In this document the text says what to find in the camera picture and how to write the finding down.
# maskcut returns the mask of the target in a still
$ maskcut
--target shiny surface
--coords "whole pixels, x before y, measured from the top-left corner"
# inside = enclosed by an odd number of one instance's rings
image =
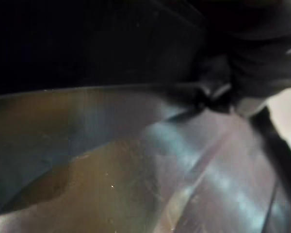
[[[53,166],[189,108],[145,90],[80,88],[0,98],[0,208]]]
[[[0,233],[261,233],[278,180],[262,145],[237,116],[150,92],[1,99],[0,194],[35,181],[5,207]]]

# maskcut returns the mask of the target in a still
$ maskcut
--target dark fabric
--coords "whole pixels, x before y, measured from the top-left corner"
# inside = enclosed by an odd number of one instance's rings
[[[0,94],[222,74],[271,96],[291,87],[291,0],[274,2],[0,1]]]
[[[186,2],[0,0],[0,94],[183,81],[203,24]]]
[[[216,30],[237,96],[266,98],[291,87],[291,0],[191,0]]]

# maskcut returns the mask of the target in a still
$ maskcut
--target black cloth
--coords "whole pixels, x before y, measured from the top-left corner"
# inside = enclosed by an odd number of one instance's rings
[[[291,87],[291,0],[0,1],[0,94],[227,76],[243,96]]]

